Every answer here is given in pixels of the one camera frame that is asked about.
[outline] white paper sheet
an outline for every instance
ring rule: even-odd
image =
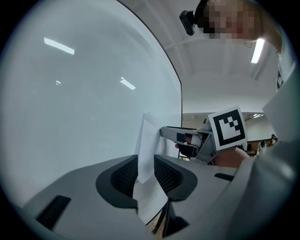
[[[137,200],[138,216],[147,224],[166,204],[168,197],[152,175],[144,184],[136,182],[133,198]]]
[[[143,121],[138,160],[138,181],[144,183],[154,174],[154,154],[159,143],[159,127]]]

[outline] person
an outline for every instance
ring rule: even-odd
[[[272,134],[271,141],[270,141],[270,146],[275,145],[275,143],[276,143],[275,138],[276,138],[275,134]]]
[[[201,0],[195,11],[195,21],[210,38],[225,36],[250,42],[261,38],[272,45],[279,54],[277,90],[298,65],[284,30],[253,0]]]
[[[266,149],[267,149],[266,142],[264,140],[261,140],[257,145],[256,155],[259,155],[261,152],[265,151]]]

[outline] black slot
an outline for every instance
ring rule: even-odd
[[[70,201],[71,198],[69,197],[56,196],[36,218],[37,221],[44,227],[52,230]]]
[[[137,201],[132,198],[138,176],[137,165],[137,155],[132,155],[99,174],[96,189],[104,200],[117,208],[137,209]]]
[[[160,155],[154,155],[154,175],[173,202],[186,200],[198,183],[196,175],[191,171]]]
[[[197,130],[196,128],[188,128],[188,127],[170,127],[170,126],[167,126],[166,128],[183,129],[183,130]]]
[[[216,178],[221,178],[221,179],[224,179],[224,180],[228,180],[228,181],[232,181],[234,179],[234,176],[224,174],[224,173],[216,173],[215,177]]]
[[[170,236],[189,225],[185,219],[175,215],[171,202],[167,202],[166,208],[167,216],[163,231],[163,238]]]
[[[161,210],[161,213],[160,213],[160,216],[159,216],[159,218],[158,218],[158,221],[157,221],[157,223],[156,223],[154,229],[152,230],[152,233],[153,233],[154,235],[158,232],[159,227],[161,226],[161,224],[162,224],[162,222],[163,222],[163,220],[164,220],[164,218],[165,218],[166,210],[167,210],[167,206],[165,205],[165,206],[163,206],[163,208],[162,208],[162,210]]]

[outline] person's arm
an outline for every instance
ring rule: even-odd
[[[236,147],[224,149],[213,159],[214,166],[239,168],[249,155]]]
[[[280,54],[282,50],[282,36],[279,25],[273,17],[265,10],[260,9],[262,18],[262,34],[261,38],[271,44]]]

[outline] ceiling light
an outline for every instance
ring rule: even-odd
[[[60,44],[60,43],[55,42],[55,41],[53,41],[51,39],[48,39],[48,38],[44,38],[44,42],[49,46],[56,47],[56,48],[61,49],[61,50],[65,51],[65,52],[67,52],[71,55],[74,55],[75,50],[72,49],[72,48],[69,48],[67,46],[64,46],[63,44]]]
[[[264,114],[255,114],[253,115],[253,118],[259,118],[259,117],[262,117]]]
[[[129,87],[130,89],[135,89],[135,86],[130,84],[129,82],[127,82],[123,77],[121,78],[122,80],[120,81],[121,83],[123,83],[124,85],[126,85],[127,87]]]
[[[261,56],[263,50],[263,44],[264,44],[264,40],[261,38],[256,41],[254,53],[251,60],[252,63],[258,62],[259,57]]]

